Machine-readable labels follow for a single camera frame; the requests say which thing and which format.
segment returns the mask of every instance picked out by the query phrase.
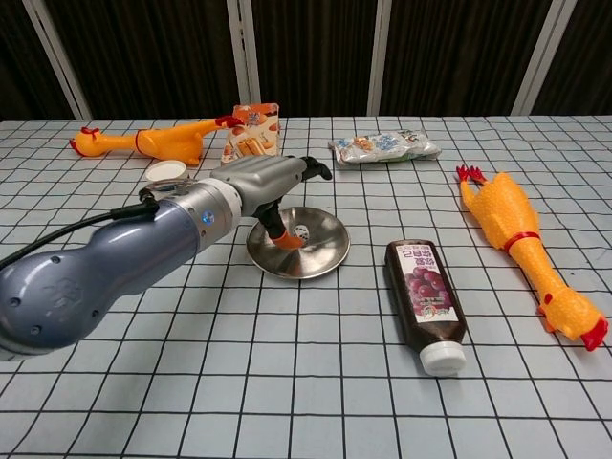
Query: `snack bag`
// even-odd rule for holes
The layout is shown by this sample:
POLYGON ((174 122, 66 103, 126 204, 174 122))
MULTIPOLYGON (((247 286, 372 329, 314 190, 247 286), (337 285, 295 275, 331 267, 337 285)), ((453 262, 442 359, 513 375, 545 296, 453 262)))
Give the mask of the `snack bag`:
POLYGON ((221 164, 243 156, 278 155, 278 104, 236 105, 232 115, 245 125, 236 126, 228 133, 221 164))
POLYGON ((424 132, 384 132, 329 142, 340 164, 435 160, 442 150, 424 132))

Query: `brown plastic bottle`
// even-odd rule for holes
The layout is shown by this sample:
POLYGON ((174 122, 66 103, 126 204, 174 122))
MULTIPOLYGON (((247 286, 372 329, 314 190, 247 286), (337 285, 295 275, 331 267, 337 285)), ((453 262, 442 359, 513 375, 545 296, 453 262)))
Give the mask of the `brown plastic bottle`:
POLYGON ((387 245, 384 273, 398 310, 406 343, 432 376, 451 376, 466 363, 461 340, 468 328, 431 241, 387 245))

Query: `table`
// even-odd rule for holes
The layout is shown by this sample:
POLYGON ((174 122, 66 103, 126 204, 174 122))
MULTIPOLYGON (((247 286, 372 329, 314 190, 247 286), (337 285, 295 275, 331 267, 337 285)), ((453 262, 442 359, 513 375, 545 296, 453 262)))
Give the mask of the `table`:
MULTIPOLYGON (((109 134, 175 120, 104 120, 109 134)), ((135 203, 152 161, 82 159, 78 121, 0 124, 0 256, 84 216, 135 203)), ((612 457, 612 351, 544 332, 512 260, 459 200, 458 164, 505 170, 540 212, 562 276, 612 317, 612 117, 311 118, 282 121, 284 153, 335 180, 283 206, 335 213, 352 248, 337 272, 294 283, 248 258, 252 220, 143 295, 118 301, 76 346, 0 363, 0 453, 13 457, 612 457), (425 129, 438 162, 339 168, 327 142, 425 129), (468 365, 423 373, 383 282, 385 245, 434 241, 465 309, 468 365)), ((191 176, 219 164, 205 141, 191 176)), ((86 243, 95 228, 52 248, 86 243)))

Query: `black curtain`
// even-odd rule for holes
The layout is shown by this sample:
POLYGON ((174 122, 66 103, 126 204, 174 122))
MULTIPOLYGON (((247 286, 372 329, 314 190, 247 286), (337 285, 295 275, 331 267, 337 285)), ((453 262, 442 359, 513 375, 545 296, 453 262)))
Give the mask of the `black curtain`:
POLYGON ((0 1, 0 120, 73 120, 21 0, 0 1))
POLYGON ((253 0, 261 98, 281 116, 365 115, 376 0, 253 0))
POLYGON ((612 114, 612 0, 577 2, 534 113, 612 114))
POLYGON ((204 118, 239 102, 221 0, 47 0, 98 119, 204 118))
POLYGON ((393 2, 382 115, 509 115, 550 0, 393 2))

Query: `white bottle cap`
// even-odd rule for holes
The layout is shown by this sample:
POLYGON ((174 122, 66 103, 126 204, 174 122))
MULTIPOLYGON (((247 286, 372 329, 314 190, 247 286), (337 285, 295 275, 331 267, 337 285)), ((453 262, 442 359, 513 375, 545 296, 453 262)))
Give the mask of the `white bottle cap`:
POLYGON ((148 169, 146 169, 146 172, 144 172, 144 177, 149 182, 186 179, 187 175, 188 172, 186 165, 180 161, 174 160, 160 161, 151 165, 148 169))
POLYGON ((463 346, 455 341, 439 341, 426 346, 420 354, 425 371, 431 376, 456 375, 466 366, 463 346))

